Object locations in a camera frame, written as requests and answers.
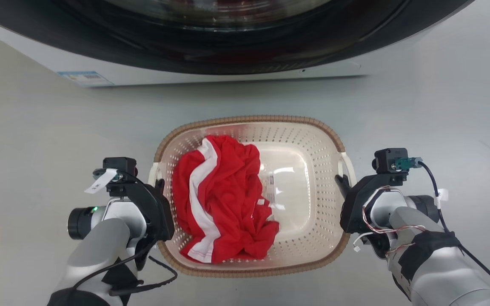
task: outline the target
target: door glass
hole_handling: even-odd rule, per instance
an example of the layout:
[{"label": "door glass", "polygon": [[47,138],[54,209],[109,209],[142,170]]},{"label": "door glass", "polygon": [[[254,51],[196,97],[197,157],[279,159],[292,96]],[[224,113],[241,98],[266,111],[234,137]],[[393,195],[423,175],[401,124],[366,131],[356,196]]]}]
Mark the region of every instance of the door glass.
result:
[{"label": "door glass", "polygon": [[330,0],[106,0],[159,20],[200,27],[254,27],[321,6]]}]

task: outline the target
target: clothing tag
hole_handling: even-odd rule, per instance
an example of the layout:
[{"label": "clothing tag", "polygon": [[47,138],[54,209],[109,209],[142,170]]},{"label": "clothing tag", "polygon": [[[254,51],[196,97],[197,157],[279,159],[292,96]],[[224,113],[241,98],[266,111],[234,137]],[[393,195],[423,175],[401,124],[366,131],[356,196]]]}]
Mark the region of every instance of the clothing tag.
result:
[{"label": "clothing tag", "polygon": [[97,180],[90,186],[87,190],[85,190],[85,193],[90,193],[94,194],[97,193],[99,190],[103,189],[109,182],[117,176],[117,170],[116,169],[105,169],[105,173],[101,175]]},{"label": "clothing tag", "polygon": [[262,183],[262,196],[270,201],[270,203],[276,203],[276,186],[273,179],[273,174],[262,175],[259,174],[260,182]]}]

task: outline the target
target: red cloth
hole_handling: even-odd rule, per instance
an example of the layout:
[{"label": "red cloth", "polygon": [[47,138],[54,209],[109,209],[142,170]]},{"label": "red cloth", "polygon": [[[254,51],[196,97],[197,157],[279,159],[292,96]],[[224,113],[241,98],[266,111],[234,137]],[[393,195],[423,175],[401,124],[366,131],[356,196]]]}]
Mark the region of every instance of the red cloth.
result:
[{"label": "red cloth", "polygon": [[260,153],[229,136],[207,136],[173,172],[177,223],[192,240],[181,254],[202,263],[262,259],[279,223],[262,197]]}]

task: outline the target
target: basket bottom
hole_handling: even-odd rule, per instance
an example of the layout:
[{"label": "basket bottom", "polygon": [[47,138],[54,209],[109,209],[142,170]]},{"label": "basket bottom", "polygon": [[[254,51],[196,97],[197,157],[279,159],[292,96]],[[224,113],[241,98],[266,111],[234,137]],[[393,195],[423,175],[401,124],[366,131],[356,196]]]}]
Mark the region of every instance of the basket bottom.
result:
[{"label": "basket bottom", "polygon": [[299,238],[311,229],[315,207],[311,203],[313,163],[298,145],[252,143],[260,151],[260,172],[264,198],[270,207],[279,233],[276,242]]}]

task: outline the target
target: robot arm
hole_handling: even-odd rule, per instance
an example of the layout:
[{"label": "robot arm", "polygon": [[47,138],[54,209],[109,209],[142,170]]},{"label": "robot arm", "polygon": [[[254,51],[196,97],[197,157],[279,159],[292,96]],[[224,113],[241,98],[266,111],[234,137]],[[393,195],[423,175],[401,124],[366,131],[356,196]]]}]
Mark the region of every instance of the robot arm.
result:
[{"label": "robot arm", "polygon": [[[94,171],[93,186],[107,186],[111,199],[105,207],[71,212],[68,233],[82,241],[69,257],[49,306],[126,306],[130,294],[161,285],[140,286],[138,271],[154,244],[173,236],[169,202],[162,194],[164,181],[155,187],[143,184],[130,174],[135,166],[134,159],[115,157],[104,159],[103,169]],[[101,182],[103,176],[108,180]]]},{"label": "robot arm", "polygon": [[375,176],[362,178],[352,188],[337,176],[346,196],[340,225],[348,233],[361,234],[387,261],[396,286],[414,306],[490,306],[490,285],[465,259],[465,252],[471,254],[454,232],[438,225],[441,211],[434,203],[439,199],[404,196],[394,188],[402,186],[410,168],[422,165],[420,158],[409,158],[406,149],[385,149],[375,153]]}]

